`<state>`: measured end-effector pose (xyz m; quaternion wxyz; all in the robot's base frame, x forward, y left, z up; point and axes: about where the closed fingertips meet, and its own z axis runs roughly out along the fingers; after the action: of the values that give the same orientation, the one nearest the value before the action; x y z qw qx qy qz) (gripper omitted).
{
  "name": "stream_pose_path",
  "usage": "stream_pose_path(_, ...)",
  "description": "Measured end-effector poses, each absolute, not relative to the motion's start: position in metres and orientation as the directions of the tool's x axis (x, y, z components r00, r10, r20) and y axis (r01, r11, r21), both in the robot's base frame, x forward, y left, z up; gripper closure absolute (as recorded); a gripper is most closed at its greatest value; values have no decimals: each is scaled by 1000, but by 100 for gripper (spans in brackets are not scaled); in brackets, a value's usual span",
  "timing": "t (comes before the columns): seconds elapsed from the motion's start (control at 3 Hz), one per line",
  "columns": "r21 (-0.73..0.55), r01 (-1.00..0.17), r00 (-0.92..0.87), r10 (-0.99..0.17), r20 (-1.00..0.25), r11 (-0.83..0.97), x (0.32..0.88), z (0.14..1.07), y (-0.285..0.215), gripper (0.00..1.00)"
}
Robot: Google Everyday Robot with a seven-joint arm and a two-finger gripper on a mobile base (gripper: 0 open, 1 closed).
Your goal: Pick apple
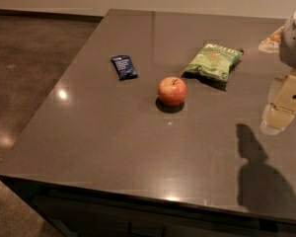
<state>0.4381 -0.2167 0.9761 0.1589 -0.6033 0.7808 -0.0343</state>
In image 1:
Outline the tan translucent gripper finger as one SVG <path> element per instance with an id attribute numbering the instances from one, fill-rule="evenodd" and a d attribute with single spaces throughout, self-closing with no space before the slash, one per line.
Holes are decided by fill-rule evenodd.
<path id="1" fill-rule="evenodd" d="M 260 130 L 267 135 L 282 132 L 296 117 L 296 69 L 276 77 L 261 116 Z"/>

